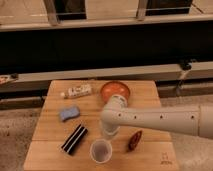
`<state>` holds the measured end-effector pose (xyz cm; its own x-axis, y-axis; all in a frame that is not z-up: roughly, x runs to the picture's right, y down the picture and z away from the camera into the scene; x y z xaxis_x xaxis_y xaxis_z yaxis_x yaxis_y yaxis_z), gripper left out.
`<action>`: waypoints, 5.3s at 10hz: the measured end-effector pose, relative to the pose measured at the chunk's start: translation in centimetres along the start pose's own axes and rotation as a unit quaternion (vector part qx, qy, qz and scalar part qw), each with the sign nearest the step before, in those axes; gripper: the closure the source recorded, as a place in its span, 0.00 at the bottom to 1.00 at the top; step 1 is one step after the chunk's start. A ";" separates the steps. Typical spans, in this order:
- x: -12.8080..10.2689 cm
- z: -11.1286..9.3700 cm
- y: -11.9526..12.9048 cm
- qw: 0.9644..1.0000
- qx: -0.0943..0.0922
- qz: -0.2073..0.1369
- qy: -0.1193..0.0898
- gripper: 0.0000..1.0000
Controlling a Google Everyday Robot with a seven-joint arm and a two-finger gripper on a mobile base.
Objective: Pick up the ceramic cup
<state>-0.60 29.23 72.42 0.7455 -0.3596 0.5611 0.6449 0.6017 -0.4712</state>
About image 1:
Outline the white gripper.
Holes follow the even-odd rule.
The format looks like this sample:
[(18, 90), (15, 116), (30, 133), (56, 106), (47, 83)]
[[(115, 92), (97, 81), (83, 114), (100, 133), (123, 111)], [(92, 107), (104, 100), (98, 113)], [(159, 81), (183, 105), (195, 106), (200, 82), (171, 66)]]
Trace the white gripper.
[(119, 131), (119, 126), (100, 122), (101, 134), (106, 140), (113, 139)]

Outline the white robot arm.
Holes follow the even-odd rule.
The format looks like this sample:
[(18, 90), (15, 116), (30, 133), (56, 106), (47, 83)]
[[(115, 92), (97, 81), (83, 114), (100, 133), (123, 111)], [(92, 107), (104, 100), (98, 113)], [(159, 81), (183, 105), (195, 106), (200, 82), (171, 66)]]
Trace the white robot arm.
[(109, 138), (120, 126), (132, 126), (213, 139), (213, 106), (128, 108), (127, 100), (116, 94), (103, 107), (100, 119)]

